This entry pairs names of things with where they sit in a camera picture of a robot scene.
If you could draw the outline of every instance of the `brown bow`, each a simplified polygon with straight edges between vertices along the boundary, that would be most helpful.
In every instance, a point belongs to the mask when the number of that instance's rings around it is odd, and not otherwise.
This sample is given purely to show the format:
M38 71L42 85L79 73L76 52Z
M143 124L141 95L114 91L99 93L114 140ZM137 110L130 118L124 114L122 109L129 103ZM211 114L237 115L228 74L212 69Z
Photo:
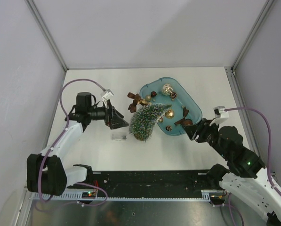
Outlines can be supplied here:
M174 124L175 125L182 125L182 126L191 126L193 125L193 121L190 119L185 119L185 117L188 115L189 110L187 110L186 107L183 108L183 118L180 119L179 121L176 121Z
M130 110L131 113L136 112L138 104L141 104L142 106L150 104L150 102L142 99L139 94L135 95L133 93L128 93L128 97L134 99L133 102L128 107L128 110Z

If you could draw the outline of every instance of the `gray floor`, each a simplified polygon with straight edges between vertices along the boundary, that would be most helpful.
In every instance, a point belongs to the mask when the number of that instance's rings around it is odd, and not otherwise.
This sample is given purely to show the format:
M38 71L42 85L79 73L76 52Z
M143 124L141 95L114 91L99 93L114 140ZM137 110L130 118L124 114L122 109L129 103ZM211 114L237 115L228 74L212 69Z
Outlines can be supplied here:
M265 226L266 223L246 205L237 201L245 225ZM55 209L64 201L45 204ZM235 213L237 225L241 220ZM32 207L27 226L232 226L228 207L213 208L208 202L115 202L99 207L67 205L50 213Z

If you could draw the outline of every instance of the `white table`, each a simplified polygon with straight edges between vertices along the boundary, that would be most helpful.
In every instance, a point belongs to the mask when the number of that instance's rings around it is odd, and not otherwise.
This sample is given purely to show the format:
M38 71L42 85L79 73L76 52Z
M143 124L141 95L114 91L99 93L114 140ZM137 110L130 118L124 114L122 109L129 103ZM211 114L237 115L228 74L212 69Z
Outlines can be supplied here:
M214 117L213 107L235 107L230 85L223 67L192 68L150 68L150 69L103 69L68 71L65 84L74 79L88 78L97 81L114 96L111 103L125 116L127 122L132 114L128 111L131 99L128 92L138 93L143 85L161 77L176 79L194 99L203 112L203 117ZM75 104L78 92L91 92L98 100L102 92L91 82L76 82L69 85L64 93L64 106L69 111ZM64 114L58 106L49 144L58 136L64 124ZM230 118L223 125L235 126L248 142L238 112L230 112ZM132 135L126 141L111 140L112 134L124 132L128 127L110 130L103 121L93 121L71 147L64 160L64 167L86 164L93 170L199 170L209 169L214 164L226 166L226 162L208 144L190 141L186 134L172 137L156 126L147 142L137 141Z

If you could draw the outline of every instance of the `miniature christmas tree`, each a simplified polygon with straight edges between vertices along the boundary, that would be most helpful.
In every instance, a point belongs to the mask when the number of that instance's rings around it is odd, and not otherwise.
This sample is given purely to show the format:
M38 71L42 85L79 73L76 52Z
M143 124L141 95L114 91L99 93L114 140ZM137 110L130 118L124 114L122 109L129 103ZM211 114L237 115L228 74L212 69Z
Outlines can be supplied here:
M151 136L158 119L164 116L171 106L165 104L145 105L136 111L131 118L130 134L133 134L137 140L146 141Z

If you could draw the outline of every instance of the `teal tray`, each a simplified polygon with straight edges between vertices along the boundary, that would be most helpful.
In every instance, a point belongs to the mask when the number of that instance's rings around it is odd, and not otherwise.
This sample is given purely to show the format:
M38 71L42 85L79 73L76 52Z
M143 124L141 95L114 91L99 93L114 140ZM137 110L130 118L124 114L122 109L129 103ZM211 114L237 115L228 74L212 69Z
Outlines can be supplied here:
M161 89L166 83L171 84L174 92L177 93L177 98L174 101L172 101L169 96L165 96L161 93ZM163 122L157 123L160 129L167 135L179 136L185 133L181 125L175 126L174 124L176 121L183 118L183 109L181 106L185 106L189 110L189 113L186 116L187 119L191 119L194 124L197 124L201 121L201 109L177 80L169 77L160 78L150 84L146 84L145 86L143 86L140 89L139 95L144 98L146 95L150 95L152 91L155 91L157 93L157 96L155 98L152 98L151 100L152 104L170 104L172 105L172 109L175 112L175 116L172 119L163 117ZM172 130L167 131L165 129L166 126L171 126Z

